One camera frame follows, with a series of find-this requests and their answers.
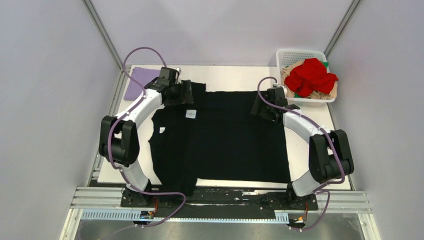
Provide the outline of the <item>black t shirt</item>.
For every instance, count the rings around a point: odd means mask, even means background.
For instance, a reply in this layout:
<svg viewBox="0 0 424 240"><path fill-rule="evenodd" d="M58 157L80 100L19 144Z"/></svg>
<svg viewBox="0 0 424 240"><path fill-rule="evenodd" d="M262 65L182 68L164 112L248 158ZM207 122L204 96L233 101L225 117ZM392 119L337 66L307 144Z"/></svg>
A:
<svg viewBox="0 0 424 240"><path fill-rule="evenodd" d="M256 91L191 87L192 104L166 106L152 117L151 158L164 192L190 196L198 179L290 182L285 129L251 114Z"/></svg>

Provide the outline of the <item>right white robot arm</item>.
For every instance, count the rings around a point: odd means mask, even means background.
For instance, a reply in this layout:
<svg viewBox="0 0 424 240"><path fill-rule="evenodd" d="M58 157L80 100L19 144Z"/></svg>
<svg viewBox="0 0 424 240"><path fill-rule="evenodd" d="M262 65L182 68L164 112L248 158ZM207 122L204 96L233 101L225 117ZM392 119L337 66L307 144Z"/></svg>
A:
<svg viewBox="0 0 424 240"><path fill-rule="evenodd" d="M288 104L285 89L274 85L258 91L251 114L286 127L308 144L308 170L289 183L286 204L298 209L305 196L315 194L327 185L342 184L355 170L347 133L330 130L306 116L295 104Z"/></svg>

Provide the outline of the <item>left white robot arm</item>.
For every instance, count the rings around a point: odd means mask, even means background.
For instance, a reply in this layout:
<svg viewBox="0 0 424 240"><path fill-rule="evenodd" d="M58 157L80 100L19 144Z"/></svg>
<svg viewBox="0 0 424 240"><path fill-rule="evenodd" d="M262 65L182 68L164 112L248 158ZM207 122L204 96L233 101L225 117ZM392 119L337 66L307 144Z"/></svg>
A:
<svg viewBox="0 0 424 240"><path fill-rule="evenodd" d="M193 103L191 81L181 80L180 74L178 67L162 67L159 75L142 86L140 95L125 110L101 120L98 152L119 171L126 188L135 192L133 198L142 207L152 203L153 193L147 189L150 180L138 162L138 128L160 106Z"/></svg>

